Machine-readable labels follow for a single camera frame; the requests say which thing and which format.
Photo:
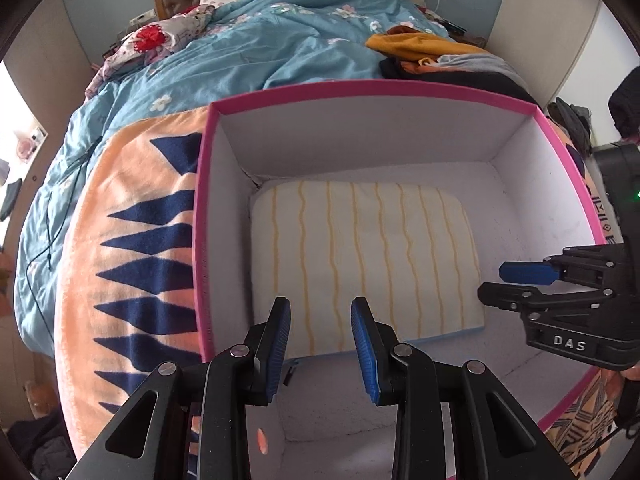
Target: black cable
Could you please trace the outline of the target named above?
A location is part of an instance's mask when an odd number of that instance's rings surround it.
[[[73,202],[73,197],[74,197],[74,193],[76,192],[76,185],[78,184],[78,180],[80,178],[80,173],[82,171],[82,166],[84,166],[85,163],[88,163],[89,160],[91,159],[91,156],[93,155],[96,147],[98,146],[98,144],[100,143],[100,141],[102,140],[102,136],[98,137],[98,139],[96,139],[94,141],[94,143],[89,146],[89,148],[82,154],[80,155],[78,158],[76,158],[75,161],[73,161],[73,163],[69,166],[69,168],[72,171],[75,171],[76,169],[78,170],[78,172],[76,173],[76,177],[74,178],[74,182],[72,184],[71,187],[71,193],[69,194],[69,201],[66,203],[66,209],[65,209],[65,215],[63,216],[63,218],[66,219],[66,216],[69,213],[69,210],[71,209],[71,203]],[[51,339],[51,342],[53,344],[55,344],[55,339],[53,337],[53,334],[51,333],[51,329],[49,328],[49,325],[47,324],[47,320],[44,317],[44,313],[42,312],[42,308],[40,307],[40,303],[38,302],[38,298],[36,297],[34,291],[33,291],[33,287],[31,286],[31,280],[29,279],[29,268],[31,267],[31,264],[33,264],[39,257],[41,257],[44,253],[47,253],[47,261],[48,261],[48,266],[49,266],[49,270],[52,270],[51,268],[51,247],[53,245],[53,243],[58,239],[58,237],[60,236],[60,233],[62,232],[62,228],[64,227],[64,220],[61,222],[60,224],[60,228],[58,229],[58,232],[55,234],[55,236],[52,238],[51,237],[51,232],[50,232],[50,222],[49,222],[49,204],[51,202],[51,196],[52,196],[52,191],[49,192],[49,196],[47,197],[47,207],[45,210],[45,226],[46,226],[46,230],[47,230],[47,246],[41,250],[38,254],[36,254],[27,264],[26,266],[26,271],[25,271],[25,279],[27,281],[27,286],[29,287],[29,292],[31,293],[31,297],[33,298],[33,301],[36,304],[36,308],[38,309],[38,313],[40,314],[40,318],[42,319],[42,322],[44,323],[45,328],[47,329],[47,333],[49,333],[49,338]]]

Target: orange blanket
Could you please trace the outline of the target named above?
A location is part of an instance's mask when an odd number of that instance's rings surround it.
[[[56,368],[80,458],[146,375],[201,361],[193,291],[193,194],[207,107],[111,137],[66,235]]]

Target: open cardboard box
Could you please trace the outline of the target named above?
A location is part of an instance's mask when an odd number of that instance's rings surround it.
[[[499,281],[506,260],[541,260],[565,246],[604,243],[586,186],[535,105],[391,80],[314,83],[225,99],[210,107],[196,185],[196,312],[205,359],[264,321],[252,316],[252,198],[301,178],[425,184],[449,192],[465,207],[483,281]],[[485,362],[547,430],[593,370],[527,347],[515,314],[486,308],[485,319],[484,330],[415,345],[436,361]],[[252,476],[387,479],[395,421],[395,408],[370,403],[354,352],[305,358],[270,407],[248,409]],[[268,439],[266,455],[258,452],[258,428]],[[447,473],[453,474],[450,439],[447,447]]]

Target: blue gripper pad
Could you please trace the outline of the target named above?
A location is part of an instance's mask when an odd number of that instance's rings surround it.
[[[504,262],[499,272],[505,283],[551,285],[560,279],[560,272],[546,262]]]
[[[367,333],[362,314],[358,311],[355,302],[351,303],[351,331],[356,343],[360,371],[364,381],[364,389],[369,394],[371,402],[376,404],[380,399],[380,384],[378,383],[378,364],[373,345]]]
[[[287,351],[287,341],[289,339],[289,329],[291,327],[291,306],[289,301],[285,300],[285,302],[283,313],[280,317],[280,323],[278,325],[278,332],[274,338],[271,351],[269,352],[269,359],[267,360],[267,402],[271,402],[271,399],[273,399],[273,396],[278,391],[282,363],[284,362],[284,354]]]

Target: blue triangle pattern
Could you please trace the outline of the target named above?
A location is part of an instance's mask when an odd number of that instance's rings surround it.
[[[196,365],[201,362],[200,354],[165,345],[149,334],[95,337],[94,341],[128,358],[133,367],[141,372],[151,373],[160,363],[165,361],[174,361],[181,367]]]
[[[105,410],[107,410],[108,412],[110,412],[112,415],[115,415],[116,412],[122,407],[122,406],[118,406],[117,404],[111,404],[110,402],[98,402],[98,404],[100,404]]]
[[[112,238],[101,245],[143,254],[158,254],[167,249],[191,247],[192,235],[193,228],[181,223]]]
[[[175,260],[150,256],[96,274],[99,278],[135,286],[151,294],[193,288],[193,269]]]
[[[184,175],[195,173],[198,169],[200,141],[202,134],[189,134],[181,137],[158,137],[151,143],[164,155],[175,171]]]
[[[168,335],[198,331],[196,313],[192,308],[165,303],[155,296],[102,303],[95,308],[148,334]]]
[[[183,189],[161,198],[138,202],[123,211],[117,211],[108,216],[131,222],[165,225],[183,211],[192,211],[194,198],[195,191]]]
[[[146,379],[146,374],[130,374],[128,372],[101,372],[96,370],[94,372],[98,377],[103,378],[105,381],[114,384],[124,390],[127,395],[131,395],[142,381]]]

